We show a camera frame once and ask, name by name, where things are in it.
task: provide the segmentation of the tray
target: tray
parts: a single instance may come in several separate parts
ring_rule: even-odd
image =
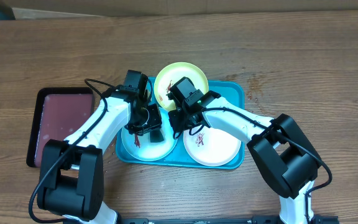
[[[155,78],[150,77],[154,85]],[[220,93],[223,97],[227,99],[228,102],[232,103],[235,106],[240,108],[244,108],[244,91],[241,86],[234,82],[223,82],[223,81],[208,81],[209,90],[213,90],[215,92]],[[157,103],[154,95],[152,96],[152,103]],[[193,160],[189,154],[187,153],[185,146],[183,144],[183,135],[181,135],[178,139],[177,145],[172,150],[172,152],[166,157],[151,162],[140,161],[133,158],[125,149],[122,144],[121,139],[121,130],[117,133],[117,144],[116,144],[116,154],[117,157],[129,163],[136,164],[148,164],[148,165],[160,165],[160,166],[178,166],[178,167],[192,167],[192,168],[207,168],[207,169],[235,169],[242,164],[244,160],[244,143],[241,143],[241,147],[235,158],[228,162],[227,164],[217,166],[217,167],[209,167],[204,166]]]

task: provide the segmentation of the wooden table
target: wooden table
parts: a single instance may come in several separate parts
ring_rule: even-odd
[[[181,61],[240,84],[253,113],[295,118],[334,175],[313,194],[313,210],[358,223],[358,11],[0,21],[0,223],[32,223],[39,170],[25,157],[41,88],[84,86],[84,78],[117,85],[128,69],[156,76]],[[104,201],[123,217],[280,209],[247,150],[238,169],[222,171],[126,164],[113,144],[104,169]],[[317,184],[326,178],[320,169]]]

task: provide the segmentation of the yellow plate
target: yellow plate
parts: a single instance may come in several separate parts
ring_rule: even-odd
[[[201,69],[196,65],[187,62],[177,62],[167,65],[158,73],[154,83],[154,96],[159,105],[167,111],[175,110],[176,106],[173,100],[169,100],[167,94],[170,87],[181,78],[189,78],[196,89],[202,93],[208,92],[208,80]]]

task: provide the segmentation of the plate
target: plate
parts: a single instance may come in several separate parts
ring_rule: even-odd
[[[230,162],[241,146],[241,141],[230,134],[207,127],[194,136],[189,134],[189,130],[184,131],[183,143],[191,158],[205,166],[221,166]]]
[[[140,161],[156,161],[171,153],[177,139],[173,139],[173,130],[169,123],[168,111],[159,108],[162,118],[161,132],[164,136],[162,142],[150,142],[150,133],[143,136],[129,134],[126,128],[122,128],[121,138],[126,151]]]
[[[176,109],[173,100],[169,100],[167,94],[173,84],[183,77],[188,77],[194,84],[196,89],[200,89],[202,93],[208,92],[208,80],[201,69],[196,65],[187,62],[176,62],[167,65],[158,73],[154,83],[154,96],[159,105],[171,111]]]

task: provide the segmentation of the wire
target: wire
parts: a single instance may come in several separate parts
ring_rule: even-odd
[[[89,78],[86,78],[84,81],[93,91],[95,91],[101,97],[101,99],[103,100],[103,103],[104,103],[104,108],[103,108],[103,111],[100,114],[100,116],[97,118],[97,120],[86,131],[84,131],[82,133],[82,135],[75,142],[73,142],[73,144],[71,144],[62,155],[59,156],[59,158],[51,166],[51,168],[47,171],[47,173],[44,175],[44,177],[41,179],[41,181],[37,184],[37,186],[35,187],[34,191],[32,192],[32,195],[30,197],[30,202],[29,202],[29,215],[30,215],[31,219],[33,219],[37,223],[58,223],[58,222],[75,222],[75,223],[78,223],[78,220],[74,220],[74,219],[71,219],[71,218],[59,218],[59,219],[54,219],[54,220],[41,220],[41,219],[37,218],[34,215],[32,207],[33,207],[33,204],[34,204],[35,196],[37,195],[37,192],[39,191],[39,188],[45,182],[45,179],[50,175],[50,173],[55,168],[61,166],[61,164],[64,161],[64,159],[66,159],[67,155],[69,155],[69,153],[74,149],[74,146],[76,146],[80,141],[82,141],[84,138],[86,138],[86,135],[88,135],[92,131],[92,129],[102,120],[103,116],[108,111],[107,110],[107,108],[108,108],[107,100],[102,95],[102,93],[98,89],[96,89],[93,85],[91,85],[89,82],[100,83],[100,84],[103,84],[103,85],[106,85],[106,86],[109,86],[109,87],[112,87],[112,88],[115,88],[115,86],[112,86],[112,85],[110,85],[108,83],[105,83],[105,82],[102,82],[102,81],[93,80],[93,79],[89,79]]]
[[[187,110],[186,110],[186,108],[185,108],[184,101],[182,101],[182,109],[183,109],[183,110],[185,111],[185,113],[187,114]],[[244,114],[242,114],[242,113],[240,113],[240,112],[238,112],[238,111],[236,111],[236,110],[234,110],[234,109],[230,109],[230,108],[226,108],[226,107],[222,107],[222,108],[205,108],[205,109],[203,109],[203,110],[201,110],[201,111],[199,111],[199,112],[195,112],[195,113],[193,113],[193,114],[191,114],[191,115],[188,115],[188,116],[186,117],[186,120],[183,122],[183,127],[184,127],[184,125],[186,125],[186,122],[188,121],[188,118],[189,118],[189,117],[202,114],[202,113],[204,113],[204,112],[206,112],[206,111],[216,111],[216,110],[220,110],[220,111],[230,111],[230,112],[232,112],[232,113],[234,113],[234,114],[240,116],[241,118],[244,118],[244,119],[246,119],[247,121],[251,122],[254,126],[258,126],[258,127],[262,128],[262,129],[264,129],[264,130],[269,130],[268,127],[264,126],[263,124],[260,124],[260,123],[257,122],[256,120],[253,120],[252,118],[249,118],[249,117],[247,117],[246,115],[244,115]],[[288,143],[290,143],[290,144],[296,146],[298,149],[302,150],[303,152],[307,153],[307,155],[309,155],[310,157],[312,157],[319,165],[323,166],[324,169],[326,170],[327,174],[328,174],[328,180],[327,180],[325,183],[320,184],[320,185],[318,185],[318,186],[316,186],[316,187],[312,187],[311,189],[309,189],[309,190],[307,190],[307,191],[305,192],[305,203],[306,203],[306,205],[305,205],[305,216],[306,216],[306,220],[307,220],[308,224],[310,224],[310,221],[309,221],[309,208],[308,208],[308,207],[309,207],[308,199],[309,199],[309,197],[311,197],[311,196],[310,196],[310,193],[312,193],[312,192],[315,191],[315,190],[322,189],[323,187],[328,186],[328,185],[333,181],[333,173],[331,172],[331,170],[329,169],[329,167],[327,166],[327,164],[326,164],[325,162],[323,162],[321,159],[317,158],[317,157],[316,157],[313,153],[311,153],[309,150],[305,149],[303,146],[297,144],[296,142],[292,141],[291,139],[288,139],[287,137],[285,137],[285,136],[284,136],[283,134],[281,134],[281,133],[278,133],[278,132],[273,132],[273,133],[274,133],[274,135],[276,135],[276,136],[277,136],[278,138],[280,138],[281,140],[284,140],[284,141],[286,141],[286,142],[288,142]]]
[[[151,89],[149,99],[147,99],[147,103],[150,103],[152,101],[152,95],[153,95],[153,84],[149,78],[147,79],[147,81],[149,82],[150,89]]]

